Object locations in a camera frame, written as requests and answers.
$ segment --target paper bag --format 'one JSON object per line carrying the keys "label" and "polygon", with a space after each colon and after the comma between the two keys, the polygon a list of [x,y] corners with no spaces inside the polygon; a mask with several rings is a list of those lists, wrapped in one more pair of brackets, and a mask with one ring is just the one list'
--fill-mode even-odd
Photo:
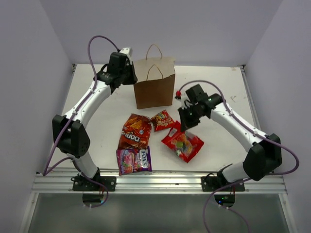
{"label": "paper bag", "polygon": [[[153,45],[159,49],[161,57],[148,58],[148,52]],[[163,57],[160,48],[152,44],[146,58],[134,62],[138,79],[134,85],[137,109],[172,105],[175,84],[174,61],[172,57]]]}

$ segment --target robotic arm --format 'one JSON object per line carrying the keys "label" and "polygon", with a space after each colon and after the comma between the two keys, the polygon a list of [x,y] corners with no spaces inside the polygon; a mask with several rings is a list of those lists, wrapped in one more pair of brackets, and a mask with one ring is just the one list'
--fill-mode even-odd
{"label": "robotic arm", "polygon": [[248,177],[259,181],[281,165],[281,148],[266,142],[255,134],[251,134],[231,115],[234,114],[244,125],[253,129],[257,135],[280,143],[277,135],[268,136],[265,132],[256,129],[226,103],[230,110],[228,112],[220,95],[208,96],[199,84],[188,89],[186,94],[187,98],[182,99],[183,107],[178,109],[181,131],[198,125],[200,123],[199,118],[207,116],[231,133],[247,152],[246,159],[243,162],[230,164],[217,172],[218,183],[221,186]]}
{"label": "robotic arm", "polygon": [[[94,89],[87,101],[83,102],[85,96],[89,95],[92,90],[95,81],[92,82],[88,91],[72,109],[66,112],[64,116],[56,115],[52,120],[53,139],[55,141],[70,116],[75,115],[72,123],[63,133],[57,147],[74,160],[78,171],[97,182],[100,182],[99,169],[88,152],[90,139],[86,133],[86,126],[98,107],[116,88],[121,84],[132,85],[137,82],[131,53],[131,48],[123,48],[120,52],[113,52],[110,55],[109,63],[97,73],[96,89]],[[75,109],[81,103],[80,110],[76,112]],[[82,179],[83,177],[80,176],[75,182],[81,182]]]}

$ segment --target paper bag handle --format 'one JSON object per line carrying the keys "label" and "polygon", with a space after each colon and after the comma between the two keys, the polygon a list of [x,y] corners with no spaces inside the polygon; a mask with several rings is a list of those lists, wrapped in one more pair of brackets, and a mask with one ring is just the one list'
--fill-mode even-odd
{"label": "paper bag handle", "polygon": [[151,47],[152,47],[153,45],[154,45],[154,46],[156,46],[156,47],[157,47],[157,49],[159,50],[159,52],[161,53],[161,59],[162,59],[163,54],[162,54],[162,52],[161,52],[161,49],[159,48],[159,46],[158,46],[158,45],[156,45],[156,44],[152,44],[152,45],[148,48],[148,50],[147,50],[147,53],[146,53],[146,60],[147,60],[147,57],[148,57],[149,50],[151,49]]}
{"label": "paper bag handle", "polygon": [[153,65],[149,68],[149,70],[148,70],[146,81],[148,80],[149,72],[150,72],[150,70],[151,70],[152,67],[156,67],[156,68],[158,69],[158,71],[159,71],[160,74],[162,75],[162,79],[163,79],[163,74],[162,74],[161,70],[159,69],[159,67],[158,67],[156,64],[153,64]]}

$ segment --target candy bag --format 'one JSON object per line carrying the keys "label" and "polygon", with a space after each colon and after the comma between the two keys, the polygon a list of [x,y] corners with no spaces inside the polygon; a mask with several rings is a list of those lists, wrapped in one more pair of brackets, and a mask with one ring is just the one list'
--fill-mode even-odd
{"label": "candy bag", "polygon": [[149,147],[147,149],[117,150],[119,175],[152,171]]}
{"label": "candy bag", "polygon": [[180,131],[180,123],[175,122],[169,134],[162,139],[162,142],[171,148],[176,155],[188,163],[201,149],[204,142],[189,132]]}
{"label": "candy bag", "polygon": [[162,112],[155,115],[153,118],[150,119],[150,121],[154,125],[155,132],[169,129],[175,123],[166,110],[163,110]]}
{"label": "candy bag", "polygon": [[123,126],[118,149],[145,149],[148,146],[151,125],[149,118],[131,114]]}

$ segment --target white table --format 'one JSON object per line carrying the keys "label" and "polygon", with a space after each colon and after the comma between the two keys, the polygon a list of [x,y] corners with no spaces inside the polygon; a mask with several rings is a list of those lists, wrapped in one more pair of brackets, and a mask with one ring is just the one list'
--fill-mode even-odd
{"label": "white table", "polygon": [[[205,79],[215,83],[224,93],[231,107],[251,124],[254,124],[246,88],[238,67],[189,67],[175,66],[175,91],[185,82]],[[90,65],[77,65],[63,113],[81,98],[90,86],[93,77]],[[201,86],[211,95],[216,90],[208,84]],[[131,113],[153,117],[166,109],[174,120],[179,119],[177,109],[180,102],[173,101],[172,106],[137,110],[132,86],[121,86],[97,110],[87,126],[91,140],[89,148],[94,163],[102,169],[118,169],[116,149],[121,129]],[[224,166],[242,161],[246,152],[239,142],[224,128],[206,118],[190,130],[204,142],[200,152],[186,164],[161,142],[168,130],[151,132],[149,146],[153,170],[162,171],[217,171]],[[64,158],[59,149],[54,154],[51,165]],[[59,167],[73,167],[71,162],[64,162]]]}

